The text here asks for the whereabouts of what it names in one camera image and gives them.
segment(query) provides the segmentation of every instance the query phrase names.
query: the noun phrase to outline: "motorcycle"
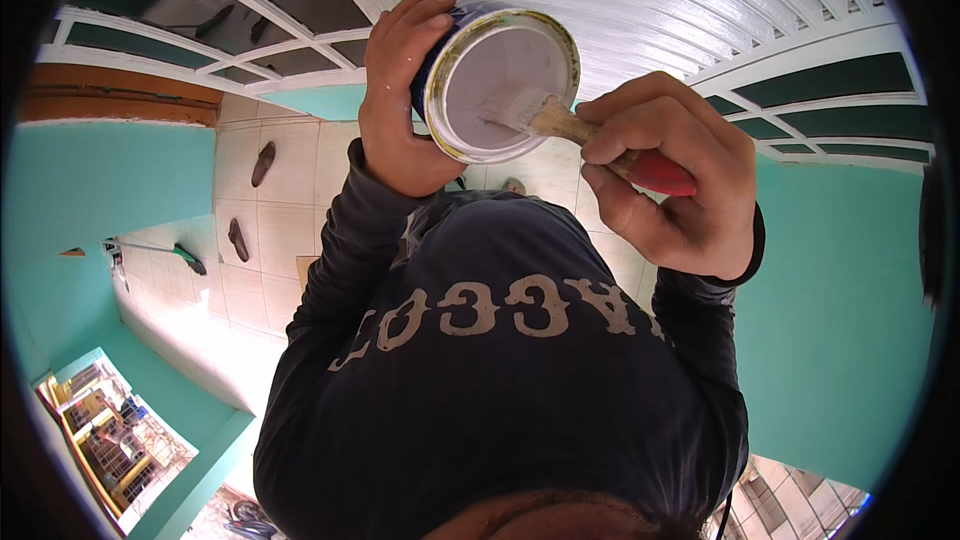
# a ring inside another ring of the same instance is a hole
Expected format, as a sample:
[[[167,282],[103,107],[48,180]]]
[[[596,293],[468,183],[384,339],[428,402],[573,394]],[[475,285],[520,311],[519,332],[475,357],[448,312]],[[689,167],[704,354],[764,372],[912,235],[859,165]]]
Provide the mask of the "motorcycle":
[[[266,521],[267,514],[260,505],[251,500],[239,500],[233,511],[226,508],[228,522],[223,527],[247,540],[271,540],[279,530]]]

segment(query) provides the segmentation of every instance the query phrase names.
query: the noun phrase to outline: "right hand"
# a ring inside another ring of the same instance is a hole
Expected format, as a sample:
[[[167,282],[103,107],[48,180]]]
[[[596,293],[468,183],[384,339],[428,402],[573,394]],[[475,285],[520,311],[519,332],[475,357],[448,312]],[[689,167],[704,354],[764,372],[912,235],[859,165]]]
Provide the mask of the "right hand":
[[[467,167],[432,139],[414,135],[410,83],[426,54],[453,27],[456,0],[402,0],[384,11],[366,42],[366,96],[357,119],[364,169],[401,195],[432,195]]]
[[[754,250],[754,141],[683,82],[662,71],[632,79],[577,116],[602,124],[583,147],[582,176],[600,219],[650,263],[735,280]],[[694,196],[657,204],[604,165],[628,149],[656,149],[696,180]]]

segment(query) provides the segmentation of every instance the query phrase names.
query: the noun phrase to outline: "person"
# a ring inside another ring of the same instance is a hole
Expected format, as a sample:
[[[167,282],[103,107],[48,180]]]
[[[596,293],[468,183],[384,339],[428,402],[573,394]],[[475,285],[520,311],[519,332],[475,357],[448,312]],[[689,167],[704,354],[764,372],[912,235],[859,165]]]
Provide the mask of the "person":
[[[747,462],[736,287],[760,265],[753,141],[664,73],[578,105],[582,177],[659,266],[655,318],[571,213],[442,188],[410,83],[455,0],[402,0],[366,47],[361,138],[287,327],[254,488],[291,538],[697,537]],[[657,149],[697,193],[603,164]],[[407,229],[406,254],[394,263]]]

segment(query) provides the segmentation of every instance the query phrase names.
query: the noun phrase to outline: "navy shirt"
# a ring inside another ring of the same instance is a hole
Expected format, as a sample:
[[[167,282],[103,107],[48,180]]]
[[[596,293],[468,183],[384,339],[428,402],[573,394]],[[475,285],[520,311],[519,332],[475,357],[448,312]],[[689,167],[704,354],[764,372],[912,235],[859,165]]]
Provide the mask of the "navy shirt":
[[[254,455],[284,534],[418,538],[546,489],[653,522],[716,509],[748,455],[732,286],[762,250],[729,283],[662,267],[654,319],[566,209],[407,198],[366,174],[359,139],[348,153]]]

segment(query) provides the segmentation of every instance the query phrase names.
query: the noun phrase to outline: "paint tin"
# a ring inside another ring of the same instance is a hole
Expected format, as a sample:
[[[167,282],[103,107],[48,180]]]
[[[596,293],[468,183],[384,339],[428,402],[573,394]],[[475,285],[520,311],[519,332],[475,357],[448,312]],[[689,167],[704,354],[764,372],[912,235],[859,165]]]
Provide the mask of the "paint tin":
[[[491,0],[457,0],[453,28],[427,53],[411,84],[416,113],[434,142],[461,163],[503,163],[546,140],[482,118],[486,99],[505,86],[537,88],[570,107],[580,55],[560,22]]]

